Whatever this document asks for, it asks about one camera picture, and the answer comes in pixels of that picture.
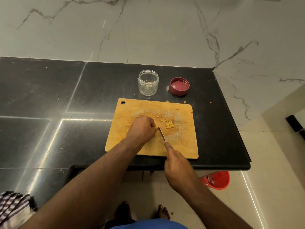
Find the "marble wall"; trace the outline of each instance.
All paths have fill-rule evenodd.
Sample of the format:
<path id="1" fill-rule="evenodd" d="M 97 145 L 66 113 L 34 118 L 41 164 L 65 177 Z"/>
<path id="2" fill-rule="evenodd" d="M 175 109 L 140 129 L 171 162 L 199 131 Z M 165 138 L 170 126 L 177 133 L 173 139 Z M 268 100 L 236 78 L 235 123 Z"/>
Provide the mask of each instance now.
<path id="1" fill-rule="evenodd" d="M 305 83 L 304 7 L 305 0 L 0 0 L 0 56 L 215 67 L 240 128 Z"/>

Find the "checkered cloth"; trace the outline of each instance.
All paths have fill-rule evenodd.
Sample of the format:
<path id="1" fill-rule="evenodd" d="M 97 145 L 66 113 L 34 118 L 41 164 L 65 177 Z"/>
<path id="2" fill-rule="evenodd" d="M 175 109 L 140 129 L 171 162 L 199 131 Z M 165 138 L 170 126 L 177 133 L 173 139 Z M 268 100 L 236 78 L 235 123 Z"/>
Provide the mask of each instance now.
<path id="1" fill-rule="evenodd" d="M 30 207 L 32 197 L 27 194 L 6 191 L 0 194 L 0 228 L 17 229 L 34 213 Z"/>

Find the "maroon plastic lid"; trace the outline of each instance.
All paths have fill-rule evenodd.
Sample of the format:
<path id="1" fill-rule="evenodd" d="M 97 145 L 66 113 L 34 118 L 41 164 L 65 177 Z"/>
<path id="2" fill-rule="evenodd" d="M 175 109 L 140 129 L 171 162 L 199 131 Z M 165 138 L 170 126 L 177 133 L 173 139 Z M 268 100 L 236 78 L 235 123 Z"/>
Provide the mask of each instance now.
<path id="1" fill-rule="evenodd" d="M 185 78 L 175 77 L 170 81 L 169 90 L 174 95 L 183 96 L 188 92 L 189 88 L 189 81 L 187 81 Z"/>

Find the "red trash bin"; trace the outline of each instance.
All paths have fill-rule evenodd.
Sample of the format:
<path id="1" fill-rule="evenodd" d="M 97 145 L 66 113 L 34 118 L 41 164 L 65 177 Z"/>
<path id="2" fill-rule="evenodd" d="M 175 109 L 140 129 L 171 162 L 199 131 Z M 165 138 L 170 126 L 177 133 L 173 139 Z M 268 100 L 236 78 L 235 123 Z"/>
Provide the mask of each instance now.
<path id="1" fill-rule="evenodd" d="M 204 176 L 200 178 L 200 181 L 203 184 L 208 185 L 208 187 L 223 190 L 228 187 L 230 184 L 230 174 L 229 171 L 220 171 L 216 173 L 212 173 L 210 175 Z"/>

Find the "jar rim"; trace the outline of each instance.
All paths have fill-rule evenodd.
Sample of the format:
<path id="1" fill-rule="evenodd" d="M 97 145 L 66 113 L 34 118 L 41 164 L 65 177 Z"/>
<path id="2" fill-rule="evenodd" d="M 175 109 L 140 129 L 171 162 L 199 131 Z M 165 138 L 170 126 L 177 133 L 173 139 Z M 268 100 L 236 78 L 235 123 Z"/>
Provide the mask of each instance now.
<path id="1" fill-rule="evenodd" d="M 143 74 L 152 74 L 152 75 L 154 75 L 155 77 L 157 77 L 157 79 L 156 79 L 155 81 L 152 81 L 152 82 L 144 81 L 144 80 L 141 79 L 141 76 L 142 76 Z M 138 81 L 139 81 L 139 83 L 141 83 L 142 85 L 153 86 L 153 85 L 155 85 L 156 83 L 159 82 L 159 76 L 158 76 L 158 73 L 156 73 L 155 71 L 147 69 L 147 70 L 143 70 L 143 71 L 140 72 Z"/>

